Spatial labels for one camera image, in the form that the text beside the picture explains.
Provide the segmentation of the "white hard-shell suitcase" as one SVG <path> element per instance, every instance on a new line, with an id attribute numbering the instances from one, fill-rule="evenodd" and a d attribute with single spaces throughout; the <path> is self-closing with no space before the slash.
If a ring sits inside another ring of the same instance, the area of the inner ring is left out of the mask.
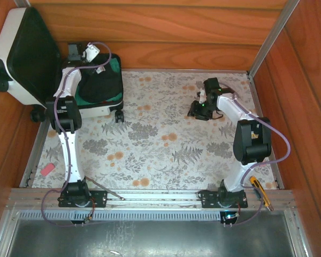
<path id="1" fill-rule="evenodd" d="M 116 122 L 123 122 L 121 60 L 106 44 L 91 43 L 100 53 L 79 67 L 82 78 L 75 100 L 81 118 L 114 113 Z M 0 33 L 0 92 L 31 105 L 32 121 L 48 117 L 45 102 L 58 89 L 65 61 L 37 9 L 9 11 Z"/>

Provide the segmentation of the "floral tablecloth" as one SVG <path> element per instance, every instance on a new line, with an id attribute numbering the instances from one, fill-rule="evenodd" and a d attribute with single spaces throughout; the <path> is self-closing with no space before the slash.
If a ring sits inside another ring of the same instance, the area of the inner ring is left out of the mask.
<path id="1" fill-rule="evenodd" d="M 84 173 L 111 190 L 216 190 L 235 168 L 235 126 L 188 111 L 209 73 L 123 72 L 124 116 L 85 118 L 78 131 Z"/>

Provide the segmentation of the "yellow utility knife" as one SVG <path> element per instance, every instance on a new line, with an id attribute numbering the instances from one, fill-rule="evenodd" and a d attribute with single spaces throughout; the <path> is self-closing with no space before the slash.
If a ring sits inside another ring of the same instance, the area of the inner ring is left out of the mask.
<path id="1" fill-rule="evenodd" d="M 258 181 L 258 179 L 254 176 L 250 177 L 250 182 L 251 185 L 255 188 L 255 191 L 258 195 L 258 197 L 261 199 L 263 199 L 263 205 L 269 210 L 269 211 L 274 211 L 274 208 L 271 204 L 271 201 L 268 197 L 268 195 L 266 194 L 263 186 L 260 184 L 260 182 Z"/>

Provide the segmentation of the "thin metal rod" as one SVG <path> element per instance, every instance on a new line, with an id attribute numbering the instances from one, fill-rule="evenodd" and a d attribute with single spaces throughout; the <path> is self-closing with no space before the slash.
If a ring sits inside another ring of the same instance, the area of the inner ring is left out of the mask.
<path id="1" fill-rule="evenodd" d="M 114 192 L 114 191 L 106 188 L 105 186 L 103 186 L 103 185 L 101 185 L 100 183 L 96 182 L 96 181 L 93 180 L 92 178 L 86 177 L 86 179 L 87 179 L 88 181 L 92 182 L 94 185 L 98 186 L 99 188 L 107 191 L 109 194 L 115 196 L 116 198 L 119 198 L 119 199 L 122 200 L 122 201 L 125 200 L 125 198 L 124 198 L 123 196 L 121 196 L 121 195 L 117 194 L 116 192 Z"/>

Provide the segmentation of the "pink eraser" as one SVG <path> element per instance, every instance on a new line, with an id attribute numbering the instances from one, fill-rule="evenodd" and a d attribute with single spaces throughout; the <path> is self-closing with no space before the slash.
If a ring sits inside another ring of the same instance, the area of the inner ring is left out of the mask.
<path id="1" fill-rule="evenodd" d="M 55 165 L 53 163 L 48 163 L 43 169 L 41 169 L 40 174 L 43 177 L 46 177 L 55 169 Z"/>

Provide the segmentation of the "galvanised metal sheet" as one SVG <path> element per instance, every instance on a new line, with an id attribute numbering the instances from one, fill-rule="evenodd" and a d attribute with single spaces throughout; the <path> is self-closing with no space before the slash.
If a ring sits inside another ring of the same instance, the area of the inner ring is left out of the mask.
<path id="1" fill-rule="evenodd" d="M 261 215 L 241 226 L 205 221 L 107 221 L 60 228 L 20 220 L 0 257 L 311 257 L 293 220 Z"/>

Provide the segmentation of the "aluminium back rail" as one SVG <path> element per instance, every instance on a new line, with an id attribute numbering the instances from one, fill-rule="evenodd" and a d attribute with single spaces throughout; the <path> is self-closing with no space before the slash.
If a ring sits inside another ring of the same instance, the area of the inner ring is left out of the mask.
<path id="1" fill-rule="evenodd" d="M 128 69 L 123 68 L 126 72 L 171 72 L 171 73 L 231 73 L 231 74 L 248 74 L 248 71 L 241 70 L 207 70 L 207 69 Z"/>

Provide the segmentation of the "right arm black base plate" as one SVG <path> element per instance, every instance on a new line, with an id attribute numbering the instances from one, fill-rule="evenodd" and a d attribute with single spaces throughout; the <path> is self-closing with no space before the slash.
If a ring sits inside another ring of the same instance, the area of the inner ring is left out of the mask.
<path id="1" fill-rule="evenodd" d="M 248 208 L 246 193 L 201 190 L 197 193 L 202 208 Z"/>

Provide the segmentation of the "aluminium mounting rail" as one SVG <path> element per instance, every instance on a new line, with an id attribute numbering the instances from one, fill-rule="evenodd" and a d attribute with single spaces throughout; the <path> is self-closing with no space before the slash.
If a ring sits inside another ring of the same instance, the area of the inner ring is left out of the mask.
<path id="1" fill-rule="evenodd" d="M 46 188 L 14 188 L 5 207 L 7 209 L 40 209 Z M 266 191 L 275 210 L 296 209 L 291 190 Z M 112 194 L 106 198 L 106 208 L 116 210 L 182 210 L 201 209 L 195 190 L 118 190 L 119 199 Z"/>

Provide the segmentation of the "aluminium side rail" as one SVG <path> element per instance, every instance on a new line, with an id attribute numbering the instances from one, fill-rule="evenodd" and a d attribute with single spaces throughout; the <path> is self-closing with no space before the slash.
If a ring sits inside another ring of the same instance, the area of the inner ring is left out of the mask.
<path id="1" fill-rule="evenodd" d="M 37 167 L 42 156 L 45 140 L 47 138 L 49 126 L 50 121 L 48 117 L 39 125 L 39 129 L 37 131 L 24 174 L 20 181 L 19 188 L 31 187 L 33 184 L 34 178 L 37 174 Z"/>
<path id="2" fill-rule="evenodd" d="M 257 90 L 256 90 L 256 87 L 255 87 L 255 84 L 254 84 L 253 77 L 251 75 L 247 74 L 247 78 L 248 78 L 249 83 L 250 83 L 250 91 L 251 91 L 251 94 L 252 94 L 252 97 L 253 97 L 256 113 L 259 116 L 263 117 L 264 114 L 263 114 L 263 110 L 262 110 L 262 107 L 261 107 L 261 104 L 260 104 L 260 101 L 259 101 L 259 98 L 258 98 L 258 94 L 257 94 Z M 280 174 L 280 171 L 279 171 L 279 168 L 278 168 L 278 164 L 277 163 L 271 163 L 270 166 L 271 166 L 272 173 L 273 173 L 273 176 L 274 176 L 274 181 L 276 182 L 276 188 L 277 189 L 284 189 L 285 187 L 284 187 L 284 184 L 283 184 L 283 181 L 282 181 L 282 177 L 281 177 L 281 174 Z"/>

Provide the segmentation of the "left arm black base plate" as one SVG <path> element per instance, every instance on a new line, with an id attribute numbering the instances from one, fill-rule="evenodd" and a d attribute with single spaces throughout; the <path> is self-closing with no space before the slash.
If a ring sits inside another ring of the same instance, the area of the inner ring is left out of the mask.
<path id="1" fill-rule="evenodd" d="M 107 191 L 91 190 L 91 191 L 64 191 L 58 200 L 58 207 L 74 207 L 74 208 L 105 208 L 107 201 Z"/>

